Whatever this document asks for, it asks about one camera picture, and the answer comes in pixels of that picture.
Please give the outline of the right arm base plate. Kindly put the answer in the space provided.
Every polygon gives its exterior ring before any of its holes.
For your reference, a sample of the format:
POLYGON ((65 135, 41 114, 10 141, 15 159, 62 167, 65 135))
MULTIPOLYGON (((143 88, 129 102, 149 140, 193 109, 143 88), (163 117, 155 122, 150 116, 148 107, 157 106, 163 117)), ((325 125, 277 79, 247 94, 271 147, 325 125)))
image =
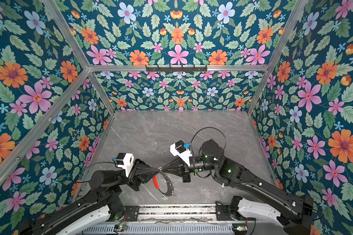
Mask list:
POLYGON ((255 218, 245 217, 239 212, 239 203, 243 200, 243 197, 235 196, 229 204, 215 201, 216 219, 218 221, 255 221, 255 218))

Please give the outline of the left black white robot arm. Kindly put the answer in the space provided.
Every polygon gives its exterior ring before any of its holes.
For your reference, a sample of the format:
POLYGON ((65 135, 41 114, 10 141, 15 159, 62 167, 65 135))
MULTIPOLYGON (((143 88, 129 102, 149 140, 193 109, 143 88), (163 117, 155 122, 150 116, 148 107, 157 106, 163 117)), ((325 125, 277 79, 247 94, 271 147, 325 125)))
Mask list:
POLYGON ((141 160, 136 160, 129 176, 122 170, 97 170, 88 181, 90 190, 82 198, 52 214, 39 220, 28 219, 21 222, 21 235, 55 235, 69 225, 82 219, 84 216, 93 218, 91 213, 108 213, 108 219, 122 220, 125 217, 125 208, 119 198, 121 185, 127 185, 139 191, 140 185, 147 183, 157 173, 153 168, 141 160))

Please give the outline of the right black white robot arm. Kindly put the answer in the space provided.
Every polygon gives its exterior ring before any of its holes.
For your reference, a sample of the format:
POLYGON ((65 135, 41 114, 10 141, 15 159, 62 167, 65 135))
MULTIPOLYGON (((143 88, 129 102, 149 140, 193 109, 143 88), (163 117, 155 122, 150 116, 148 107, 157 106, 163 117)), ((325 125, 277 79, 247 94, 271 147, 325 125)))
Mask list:
POLYGON ((178 141, 170 146, 175 159, 159 168, 162 173, 189 179, 191 173, 208 171, 223 187, 245 191, 274 208, 276 223, 289 235, 309 235, 312 226, 313 199, 281 190, 256 176, 249 169, 225 156, 224 148, 213 139, 202 144, 195 156, 188 143, 178 141))

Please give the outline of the metal keyring with red handle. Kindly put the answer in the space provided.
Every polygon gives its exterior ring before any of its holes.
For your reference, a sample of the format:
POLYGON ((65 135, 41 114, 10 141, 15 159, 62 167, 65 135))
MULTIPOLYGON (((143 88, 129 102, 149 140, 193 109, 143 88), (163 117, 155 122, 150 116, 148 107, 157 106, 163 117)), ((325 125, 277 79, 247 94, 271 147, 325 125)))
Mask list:
POLYGON ((167 201, 175 196, 175 186, 171 178, 164 172, 160 172, 152 178, 155 188, 161 193, 162 199, 167 201))

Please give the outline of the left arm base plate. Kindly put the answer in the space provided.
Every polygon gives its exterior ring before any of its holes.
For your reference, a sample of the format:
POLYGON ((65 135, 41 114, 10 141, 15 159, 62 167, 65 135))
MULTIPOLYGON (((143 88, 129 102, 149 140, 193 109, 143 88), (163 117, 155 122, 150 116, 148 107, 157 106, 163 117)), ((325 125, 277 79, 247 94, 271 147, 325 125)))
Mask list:
POLYGON ((123 206, 123 208, 119 210, 116 221, 135 222, 138 219, 139 211, 139 206, 123 206))

